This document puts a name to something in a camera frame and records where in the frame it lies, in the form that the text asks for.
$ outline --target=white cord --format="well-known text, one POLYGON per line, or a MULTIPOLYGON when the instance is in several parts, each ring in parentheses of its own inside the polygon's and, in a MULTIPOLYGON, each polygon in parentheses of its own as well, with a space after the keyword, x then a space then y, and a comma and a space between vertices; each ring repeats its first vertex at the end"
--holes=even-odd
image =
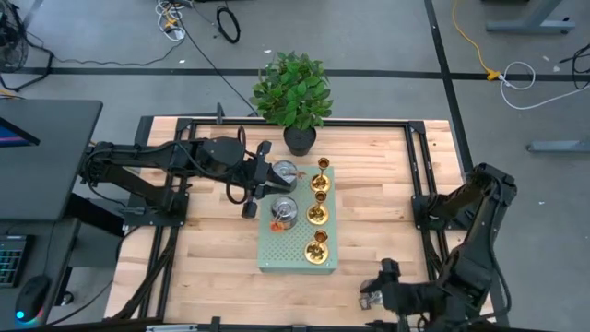
POLYGON ((504 94, 504 86, 506 86, 506 87, 508 87, 508 88, 515 89, 515 90, 524 91, 524 90, 527 90, 527 89, 531 89, 531 88, 533 87, 533 85, 535 85, 535 79, 536 79, 536 78, 537 78, 537 73, 535 72, 535 69, 533 69, 533 67, 532 67, 531 65, 529 65, 529 64, 527 64, 527 63, 524 63, 524 62, 520 62, 520 61, 515 61, 515 62, 513 62, 513 63, 509 64, 509 65, 506 67, 506 69, 504 70, 504 75, 500 75, 500 77, 499 77, 499 79, 500 79, 500 81, 501 81, 501 82, 500 82, 500 93, 501 93, 501 97, 502 97, 502 98, 504 98, 504 101, 506 101, 506 104, 507 104, 508 106, 510 106, 510 107, 512 107, 512 108, 514 108, 515 110, 521 110, 521 111, 523 111, 523 110, 532 110, 532 109, 534 109, 534 108, 537 108, 537 107, 539 107, 539 106, 545 105, 546 103, 550 103, 550 102, 552 102, 552 101, 560 100, 561 98, 565 98, 565 97, 572 96, 573 94, 576 94, 576 93, 578 93, 578 92, 582 92, 582 91, 584 91, 585 89, 588 89, 588 88, 590 88, 590 86, 587 86, 587 87, 585 87, 585 88, 583 88, 583 89, 577 89, 577 90, 574 90, 574 91, 572 91, 572 92, 568 92, 568 93, 566 93, 566 94, 563 94, 563 95, 560 95, 560 96, 557 96, 557 97, 551 98, 551 99, 549 99, 549 100, 546 100, 546 101, 543 101, 543 102, 540 102, 540 103, 538 103, 538 104, 531 105, 531 106, 524 106, 524 107, 514 106, 514 105, 512 105, 512 104, 511 104, 511 103, 508 101, 508 99, 506 99, 506 95, 504 94), (528 69, 530 69, 531 73, 533 74, 533 79, 531 80, 531 83, 530 83, 529 85, 527 85, 526 87, 516 87, 514 84, 512 84, 512 83, 510 83, 510 82, 508 81, 508 78, 507 78, 507 77, 508 77, 508 70, 509 70, 509 69, 510 69, 510 68, 511 68, 513 65, 523 65, 523 66, 527 67, 528 69))
POLYGON ((158 0, 155 9, 156 14, 158 14, 158 28, 166 38, 173 42, 179 42, 184 39, 184 36, 186 36, 186 30, 178 25, 174 25, 171 26, 171 31, 167 33, 165 27, 169 22, 169 17, 175 20, 183 18, 183 13, 181 13, 180 10, 185 8, 185 6, 176 6, 174 11, 171 11, 170 8, 172 6, 174 5, 168 1, 158 0))

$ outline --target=computer monitor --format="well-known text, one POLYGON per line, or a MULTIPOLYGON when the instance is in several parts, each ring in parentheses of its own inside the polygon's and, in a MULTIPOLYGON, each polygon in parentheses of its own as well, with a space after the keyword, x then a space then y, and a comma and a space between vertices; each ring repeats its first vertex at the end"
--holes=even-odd
POLYGON ((0 148, 37 146, 41 141, 0 117, 0 148))

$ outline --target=keyboard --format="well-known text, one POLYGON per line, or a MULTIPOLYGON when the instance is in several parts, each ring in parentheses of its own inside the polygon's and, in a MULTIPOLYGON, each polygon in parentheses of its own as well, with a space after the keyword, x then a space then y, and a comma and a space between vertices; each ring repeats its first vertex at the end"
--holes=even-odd
POLYGON ((0 235, 0 288, 18 285, 31 238, 30 235, 0 235))

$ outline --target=computer mouse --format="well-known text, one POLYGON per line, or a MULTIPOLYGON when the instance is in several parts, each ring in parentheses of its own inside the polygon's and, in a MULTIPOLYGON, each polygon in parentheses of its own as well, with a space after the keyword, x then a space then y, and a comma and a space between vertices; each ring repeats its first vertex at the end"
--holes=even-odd
POLYGON ((51 281, 47 276, 37 276, 29 279, 20 290, 17 297, 15 315, 17 320, 26 323, 37 316, 43 303, 51 281))

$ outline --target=green leaves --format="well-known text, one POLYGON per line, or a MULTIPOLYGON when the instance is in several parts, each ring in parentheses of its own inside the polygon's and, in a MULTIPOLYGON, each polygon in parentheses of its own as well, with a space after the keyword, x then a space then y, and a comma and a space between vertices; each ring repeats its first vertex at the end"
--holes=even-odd
POLYGON ((299 106, 299 103, 296 101, 290 101, 287 104, 287 112, 293 112, 295 113, 295 111, 297 110, 297 107, 299 106))
POLYGON ((295 122, 296 116, 297 116, 297 114, 295 112, 288 113, 287 116, 285 117, 285 126, 287 126, 287 127, 292 126, 293 123, 295 122))
POLYGON ((330 97, 330 89, 325 89, 319 96, 317 96, 320 101, 330 97))
POLYGON ((313 95, 314 96, 319 96, 322 93, 324 93, 325 91, 325 83, 324 82, 320 82, 320 84, 317 85, 317 87, 315 87, 315 90, 313 91, 313 95))
POLYGON ((289 75, 289 73, 285 73, 280 76, 280 82, 283 84, 287 84, 287 82, 289 82, 290 79, 291 79, 291 76, 289 75))
POLYGON ((305 91, 307 91, 307 85, 305 82, 301 82, 299 86, 297 86, 297 93, 302 96, 305 94, 305 91))
POLYGON ((318 116, 315 118, 315 122, 313 124, 324 127, 324 119, 322 119, 321 117, 318 116))
POLYGON ((276 88, 270 90, 270 94, 273 97, 278 98, 283 94, 283 91, 280 89, 280 87, 276 87, 276 88))
POLYGON ((299 63, 288 63, 287 70, 290 73, 297 73, 297 71, 299 70, 299 63))
POLYGON ((256 83, 256 84, 254 84, 252 89, 254 89, 254 91, 264 91, 265 87, 263 87, 263 85, 261 83, 256 83))
POLYGON ((320 78, 318 78, 318 77, 307 77, 307 78, 305 78, 305 84, 308 87, 314 87, 318 83, 320 83, 320 78))
POLYGON ((253 86, 250 102, 270 124, 301 130, 324 125, 333 101, 328 99, 331 91, 321 64, 306 53, 277 53, 265 71, 258 71, 260 83, 253 86))
POLYGON ((293 91, 292 89, 290 89, 287 92, 287 100, 288 101, 295 101, 297 99, 297 93, 295 93, 295 91, 293 91))

